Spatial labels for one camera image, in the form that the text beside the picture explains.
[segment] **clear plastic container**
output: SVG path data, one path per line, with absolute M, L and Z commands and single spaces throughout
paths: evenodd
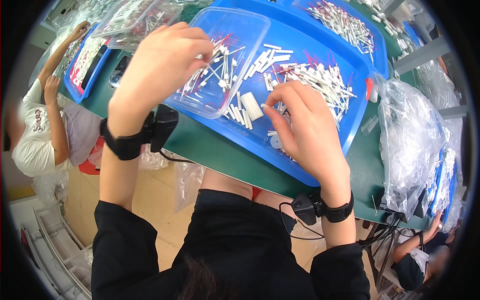
M 159 2 L 165 0 L 121 0 L 111 7 L 103 20 L 98 24 L 92 37 L 110 39 L 116 34 L 129 32 Z
M 242 78 L 270 27 L 270 20 L 265 16 L 244 10 L 208 7 L 195 16 L 190 22 L 190 27 L 203 29 L 213 42 L 226 37 L 228 40 L 225 44 L 228 45 L 229 52 L 238 50 L 228 55 L 229 68 L 231 68 L 233 58 L 238 62 L 233 72 L 229 72 L 229 79 L 233 84 L 231 84 L 230 90 L 224 92 L 219 86 L 220 80 L 212 73 L 212 70 L 217 69 L 216 73 L 221 75 L 222 67 L 220 65 L 223 61 L 221 60 L 211 64 L 208 74 L 195 83 L 196 88 L 188 93 L 179 90 L 168 97 L 166 103 L 207 119 L 216 119 L 225 113 L 232 98 L 236 97 L 236 91 L 242 83 Z M 235 76 L 237 80 L 232 82 L 231 79 Z M 199 87 L 200 81 L 206 81 L 206 84 Z
M 182 4 L 157 3 L 131 31 L 113 36 L 107 47 L 135 52 L 140 42 L 152 31 L 162 25 L 170 26 L 178 22 L 183 7 Z

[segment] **green workbench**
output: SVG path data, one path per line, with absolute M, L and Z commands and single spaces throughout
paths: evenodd
M 368 12 L 366 7 L 353 1 L 350 3 L 361 13 L 370 17 L 371 12 Z M 396 42 L 383 27 L 379 26 L 379 28 L 384 33 L 389 57 L 399 56 L 401 50 Z M 121 53 L 120 50 L 112 52 L 90 96 L 80 103 L 81 106 L 102 118 L 107 117 L 108 101 L 114 92 L 114 88 L 108 84 L 108 78 L 124 55 L 129 54 Z M 416 86 L 419 82 L 418 75 L 413 72 L 403 74 L 400 79 L 412 86 Z M 59 92 L 72 99 L 63 83 Z M 378 102 L 369 102 L 360 125 L 377 114 L 377 111 Z M 359 129 L 346 155 L 351 170 L 351 188 L 355 196 L 355 217 L 373 222 L 381 222 L 385 214 L 383 211 L 378 211 L 378 215 L 375 215 L 372 201 L 372 195 L 377 196 L 384 181 L 379 137 L 379 126 L 376 126 L 368 136 L 364 136 Z M 200 165 L 287 197 L 294 198 L 299 192 L 308 192 L 312 189 L 182 113 L 179 114 L 179 123 L 164 147 Z M 413 216 L 408 224 L 402 223 L 401 226 L 427 229 L 429 224 L 429 219 Z

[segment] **black shirt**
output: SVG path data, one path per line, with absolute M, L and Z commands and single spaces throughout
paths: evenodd
M 184 245 L 163 272 L 158 271 L 157 232 L 147 221 L 103 201 L 95 220 L 94 300 L 177 299 L 188 277 L 185 256 L 203 259 L 238 299 L 370 298 L 357 243 L 315 256 L 309 274 L 297 264 L 283 224 L 251 207 L 196 207 Z

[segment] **worker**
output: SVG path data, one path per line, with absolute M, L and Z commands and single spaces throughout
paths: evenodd
M 70 44 L 81 38 L 89 23 L 82 22 L 47 60 L 23 101 L 12 101 L 5 114 L 5 147 L 17 168 L 34 177 L 84 163 L 98 136 L 101 118 L 71 102 L 63 111 L 57 104 L 60 78 L 53 72 Z M 40 100 L 45 91 L 45 104 Z
M 205 68 L 213 48 L 200 28 L 161 26 L 139 45 L 108 104 L 93 299 L 369 299 L 355 242 L 350 169 L 334 119 L 322 96 L 296 81 L 277 85 L 266 101 L 287 105 L 293 131 L 276 109 L 264 111 L 288 155 L 321 184 L 329 211 L 350 208 L 335 222 L 322 217 L 327 250 L 305 271 L 291 252 L 296 216 L 289 205 L 279 211 L 292 200 L 261 192 L 253 202 L 252 186 L 208 170 L 184 244 L 172 267 L 159 272 L 157 231 L 132 213 L 138 158 L 127 156 L 140 153 L 136 137 L 149 112 Z
M 429 279 L 440 274 L 450 256 L 446 246 L 439 246 L 431 254 L 419 249 L 432 240 L 441 228 L 438 211 L 430 224 L 430 228 L 413 234 L 410 229 L 397 231 L 384 241 L 377 241 L 372 245 L 375 268 L 380 271 L 388 252 L 391 238 L 394 245 L 387 258 L 383 276 L 404 290 L 417 290 Z

